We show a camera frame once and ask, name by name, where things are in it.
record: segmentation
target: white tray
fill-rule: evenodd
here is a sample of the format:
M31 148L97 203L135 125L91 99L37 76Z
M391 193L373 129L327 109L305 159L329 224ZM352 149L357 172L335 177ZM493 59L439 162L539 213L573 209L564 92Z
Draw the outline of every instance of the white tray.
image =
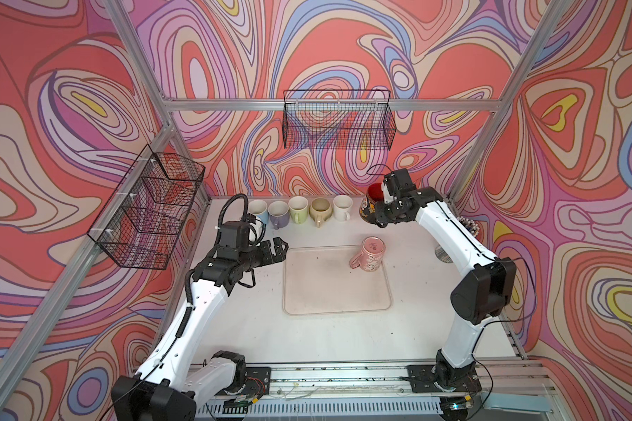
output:
M289 249L283 310L293 316L388 310L392 300L383 263L374 272L349 267L360 249L360 245Z

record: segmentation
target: mounting plate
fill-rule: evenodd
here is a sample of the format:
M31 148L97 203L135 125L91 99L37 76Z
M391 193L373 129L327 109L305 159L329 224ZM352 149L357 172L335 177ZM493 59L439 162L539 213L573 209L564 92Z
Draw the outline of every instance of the mounting plate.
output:
M412 385L412 392L414 393L441 393L444 392L438 386L433 383L433 366L434 365L416 365L407 366L407 375ZM473 367L471 373L466 377L466 381L463 385L457 387L453 392L465 392L468 394L478 393L482 390L480 380L475 373L475 367Z
M261 388L259 384L253 379L253 377L262 383L264 388ZM270 392L271 382L271 367L246 367L246 385L241 392L244 395L266 395ZM216 393L216 396L227 396L230 399L234 399L235 395L228 395L224 390Z

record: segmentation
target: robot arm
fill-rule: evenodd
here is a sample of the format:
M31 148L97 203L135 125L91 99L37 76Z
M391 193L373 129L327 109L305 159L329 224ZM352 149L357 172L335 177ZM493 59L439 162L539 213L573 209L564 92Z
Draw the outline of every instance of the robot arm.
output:
M474 368L472 353L482 330L510 302L517 267L480 244L434 189L417 189L407 170L384 176L382 191L384 201L375 204L377 224L417 221L462 276L450 296L457 316L435 366L435 384L447 392L454 390Z
M241 221L222 223L224 213L235 199L244 199ZM245 195L231 198L219 217L219 233L207 256L189 271L185 280L186 300L174 321L151 355L133 378L121 376L110 395L118 421L193 420L197 407L224 390L243 392L246 364L242 355L220 351L208 365L187 375L192 358L213 316L225 303L236 284L255 286L253 269L278 263L286 258L288 244L278 237L262 241L262 234L251 242L250 219ZM241 282L251 272L252 285Z

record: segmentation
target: wire mesh basket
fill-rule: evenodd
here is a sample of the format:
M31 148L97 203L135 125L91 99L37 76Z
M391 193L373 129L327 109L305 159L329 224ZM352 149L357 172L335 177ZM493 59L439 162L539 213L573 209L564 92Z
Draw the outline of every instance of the wire mesh basket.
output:
M166 269L204 170L177 154L152 153L96 243L120 267Z
M396 121L390 91L289 89L283 95L287 149L391 149Z

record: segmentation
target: colorful backdrop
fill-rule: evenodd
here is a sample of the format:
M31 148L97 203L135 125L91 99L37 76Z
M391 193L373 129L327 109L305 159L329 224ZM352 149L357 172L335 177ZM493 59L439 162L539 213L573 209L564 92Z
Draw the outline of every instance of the colorful backdrop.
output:
M282 98L307 88L498 98L545 2L144 0L128 10L171 98ZM395 117L390 152L311 152L283 148L282 113L174 114L212 195L359 194L380 162L445 193L487 115Z
M160 129L102 1L0 1L0 358ZM101 256L2 413L95 419L147 355L193 240L164 272Z
M574 2L459 207L529 262L516 329L573 415L632 420L632 1Z

